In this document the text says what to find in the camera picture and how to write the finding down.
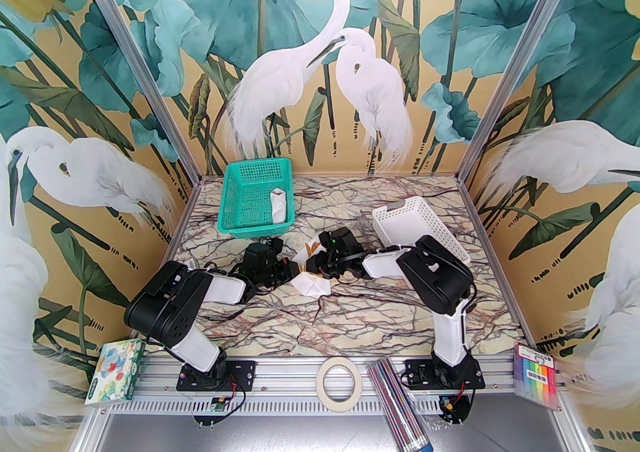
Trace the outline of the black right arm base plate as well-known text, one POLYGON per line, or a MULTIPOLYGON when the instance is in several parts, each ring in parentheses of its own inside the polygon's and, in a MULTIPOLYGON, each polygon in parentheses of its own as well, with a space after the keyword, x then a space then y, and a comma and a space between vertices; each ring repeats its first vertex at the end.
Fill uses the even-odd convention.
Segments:
POLYGON ((478 390, 486 388, 480 363, 472 356, 456 366, 433 358, 404 361, 402 377, 410 390, 478 390))

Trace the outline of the coloured sticky notes pack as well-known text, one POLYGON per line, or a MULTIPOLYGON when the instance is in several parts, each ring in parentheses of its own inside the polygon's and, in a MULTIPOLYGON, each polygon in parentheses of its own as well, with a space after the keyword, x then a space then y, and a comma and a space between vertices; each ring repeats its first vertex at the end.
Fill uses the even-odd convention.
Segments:
POLYGON ((514 394, 556 411, 558 389, 553 356, 517 342, 513 349, 514 394))

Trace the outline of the white perforated plastic tray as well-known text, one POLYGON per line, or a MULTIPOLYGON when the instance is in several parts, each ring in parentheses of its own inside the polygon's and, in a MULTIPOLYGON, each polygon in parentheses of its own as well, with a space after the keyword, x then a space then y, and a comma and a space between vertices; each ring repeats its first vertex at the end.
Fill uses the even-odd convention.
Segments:
POLYGON ((374 209, 372 220, 384 246, 412 245, 423 235, 430 235, 465 265, 471 264, 471 256, 423 197, 413 196, 374 209))

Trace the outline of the white paper napkin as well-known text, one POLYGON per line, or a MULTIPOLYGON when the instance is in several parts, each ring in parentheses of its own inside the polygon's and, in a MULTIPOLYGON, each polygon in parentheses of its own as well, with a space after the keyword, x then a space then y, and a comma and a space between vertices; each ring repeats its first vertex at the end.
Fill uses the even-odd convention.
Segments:
POLYGON ((317 276, 315 274, 311 274, 304 270, 304 265, 306 261, 312 256, 316 251, 326 251, 326 248, 322 246, 320 242, 320 235, 316 235, 313 239, 308 239, 306 242, 314 241, 317 244, 316 249, 313 251, 311 255, 309 255, 306 251, 306 242, 300 251, 293 257, 292 260, 297 262, 301 267, 301 273, 297 278, 290 282, 290 284, 302 295, 310 298, 319 298, 320 296, 330 295, 331 294, 331 282, 329 279, 326 279, 322 276, 317 276))

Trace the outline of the green plastic mesh basket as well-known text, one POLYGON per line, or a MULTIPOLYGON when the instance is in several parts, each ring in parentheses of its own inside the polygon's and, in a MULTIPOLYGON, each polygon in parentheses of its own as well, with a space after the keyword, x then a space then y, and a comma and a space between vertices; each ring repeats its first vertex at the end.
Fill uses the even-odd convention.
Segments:
POLYGON ((230 163, 225 170, 217 229, 238 239, 286 234, 295 220, 291 161, 266 158, 230 163), (285 218, 275 223, 271 193, 284 192, 285 218))

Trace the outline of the rolled white napkin bundle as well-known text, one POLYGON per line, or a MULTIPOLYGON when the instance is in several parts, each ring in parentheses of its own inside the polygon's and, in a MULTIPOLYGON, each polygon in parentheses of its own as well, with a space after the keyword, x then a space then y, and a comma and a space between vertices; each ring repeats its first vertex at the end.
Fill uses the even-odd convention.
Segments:
POLYGON ((270 216, 273 225, 283 225, 289 219, 290 191, 275 187, 270 192, 270 216))

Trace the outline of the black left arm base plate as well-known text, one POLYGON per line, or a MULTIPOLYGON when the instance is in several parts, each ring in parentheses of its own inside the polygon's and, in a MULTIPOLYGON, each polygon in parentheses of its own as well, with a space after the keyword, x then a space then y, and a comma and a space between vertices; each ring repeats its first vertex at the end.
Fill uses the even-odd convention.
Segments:
POLYGON ((257 363, 251 360, 218 359, 210 370, 203 372, 186 363, 178 375, 178 392, 220 392, 234 389, 250 392, 257 363))

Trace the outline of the beige masking tape roll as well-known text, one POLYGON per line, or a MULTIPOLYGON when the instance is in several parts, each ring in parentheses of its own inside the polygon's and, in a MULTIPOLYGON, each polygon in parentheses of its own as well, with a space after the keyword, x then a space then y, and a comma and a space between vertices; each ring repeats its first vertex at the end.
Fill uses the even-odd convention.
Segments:
POLYGON ((317 377, 315 380, 315 389, 318 399, 326 409, 335 413, 348 412, 354 409, 362 396, 361 372, 355 365, 355 363, 349 358, 342 356, 330 357, 325 360, 318 368, 317 377), (353 390, 350 393, 350 396, 342 401, 336 401, 334 398, 329 397, 325 387, 326 376, 334 367, 342 367, 343 369, 347 370, 353 380, 353 390))

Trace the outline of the colourful cartoon print box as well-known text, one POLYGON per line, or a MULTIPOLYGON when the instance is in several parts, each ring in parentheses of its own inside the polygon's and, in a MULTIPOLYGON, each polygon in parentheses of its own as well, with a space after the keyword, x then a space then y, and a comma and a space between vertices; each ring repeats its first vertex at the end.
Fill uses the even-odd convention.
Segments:
POLYGON ((130 401, 145 347, 139 338, 103 344, 84 405, 105 406, 130 401))

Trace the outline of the black round mount plate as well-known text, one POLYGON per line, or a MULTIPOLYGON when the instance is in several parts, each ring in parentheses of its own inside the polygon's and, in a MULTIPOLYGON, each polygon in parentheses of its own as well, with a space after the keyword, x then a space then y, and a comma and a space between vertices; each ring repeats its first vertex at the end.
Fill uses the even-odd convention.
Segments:
POLYGON ((471 412, 471 408, 473 407, 473 402, 475 398, 476 390, 471 390, 471 392, 467 393, 466 391, 462 391, 457 394, 459 397, 459 401, 455 405, 455 413, 444 413, 441 410, 441 414, 439 417, 447 423, 450 424, 462 424, 467 419, 471 412))

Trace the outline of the aluminium slotted table rail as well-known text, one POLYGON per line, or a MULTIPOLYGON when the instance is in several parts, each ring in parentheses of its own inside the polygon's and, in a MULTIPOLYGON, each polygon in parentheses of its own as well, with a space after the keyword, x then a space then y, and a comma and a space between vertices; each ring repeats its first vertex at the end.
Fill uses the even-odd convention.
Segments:
MULTIPOLYGON (((514 360, 511 354, 480 354, 477 357, 486 388, 476 390, 475 402, 483 395, 514 394, 514 360)), ((152 354, 142 361, 134 394, 130 401, 98 409, 101 415, 140 415, 192 417, 201 426, 212 426, 213 421, 236 410, 233 416, 320 416, 332 417, 384 415, 382 404, 368 375, 367 366, 372 357, 352 358, 362 378, 362 395, 354 409, 335 413, 326 409, 316 392, 318 369, 327 360, 324 357, 290 357, 251 359, 256 362, 253 390, 243 392, 178 392, 176 383, 179 365, 171 358, 152 354), (230 397, 224 412, 210 411, 213 397, 230 397)), ((354 388, 349 372, 334 367, 326 376, 327 394, 336 400, 348 398, 354 388)), ((419 414, 441 414, 439 396, 456 395, 457 390, 409 390, 414 409, 419 414)))

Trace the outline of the glittery pencil bundle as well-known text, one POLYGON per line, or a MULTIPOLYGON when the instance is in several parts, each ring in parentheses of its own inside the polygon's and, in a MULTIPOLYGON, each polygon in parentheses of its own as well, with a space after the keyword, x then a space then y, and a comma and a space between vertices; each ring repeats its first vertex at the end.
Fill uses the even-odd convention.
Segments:
POLYGON ((369 363, 366 370, 399 452, 434 452, 422 420, 414 410, 389 358, 383 357, 369 363))

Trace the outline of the aluminium frame post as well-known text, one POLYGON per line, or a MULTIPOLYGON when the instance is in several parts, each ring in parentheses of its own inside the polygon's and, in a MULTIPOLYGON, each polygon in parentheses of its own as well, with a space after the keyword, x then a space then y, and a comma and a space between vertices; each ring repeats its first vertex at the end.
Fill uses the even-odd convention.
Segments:
POLYGON ((116 0, 94 0, 99 7, 110 31, 118 43, 122 54, 128 63, 135 80, 139 84, 142 93, 145 95, 150 108, 157 116, 162 125, 167 138, 174 146, 182 165, 185 168, 186 176, 195 186, 202 179, 202 174, 197 166, 190 149, 186 145, 181 133, 176 126, 173 116, 170 113, 151 71, 138 47, 135 39, 131 35, 130 28, 125 17, 122 15, 116 0))
POLYGON ((503 72, 487 104, 484 116, 455 171, 455 181, 458 186, 461 187, 464 184, 471 172, 471 168, 473 168, 479 159, 482 147, 489 140, 489 135, 496 122, 498 122, 503 106, 514 92, 517 83, 524 77, 525 69, 530 63, 533 54, 536 52, 538 44, 553 18, 560 1, 561 0, 537 0, 530 18, 526 22, 524 30, 519 37, 518 43, 507 62, 505 72, 503 72))

